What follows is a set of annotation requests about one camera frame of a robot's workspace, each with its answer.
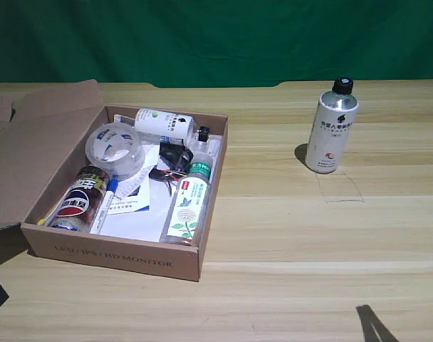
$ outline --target white cylindrical container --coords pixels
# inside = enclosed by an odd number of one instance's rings
[[[188,115],[141,108],[137,112],[134,128],[141,133],[161,136],[162,143],[188,146],[196,124]]]
[[[139,133],[125,123],[108,123],[87,139],[85,153],[90,162],[112,178],[126,180],[144,163]]]
[[[305,159],[312,171],[331,173],[340,164],[359,107],[352,91],[353,81],[339,77],[319,98]]]

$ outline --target green backdrop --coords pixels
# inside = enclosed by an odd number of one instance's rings
[[[0,82],[433,78],[433,0],[0,0]]]

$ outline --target cardboard box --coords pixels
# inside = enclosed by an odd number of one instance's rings
[[[11,104],[0,100],[0,229],[21,224],[38,257],[198,281],[227,144],[227,117],[193,115],[222,135],[214,166],[205,227],[197,247],[70,232],[36,225],[87,165],[85,142],[114,114],[135,117],[138,107],[104,105],[94,80],[31,93],[11,122]]]

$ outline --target packing tape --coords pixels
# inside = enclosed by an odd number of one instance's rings
[[[135,175],[144,162],[139,133],[125,123],[99,127],[87,139],[85,153],[92,165],[120,181]]]

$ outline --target wood grain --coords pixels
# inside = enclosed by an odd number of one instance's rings
[[[10,259],[3,233],[0,341],[364,341],[368,304],[398,341],[433,342],[433,80],[357,81],[342,165],[316,175],[295,149],[329,87],[102,84],[108,103],[229,116],[202,280]]]

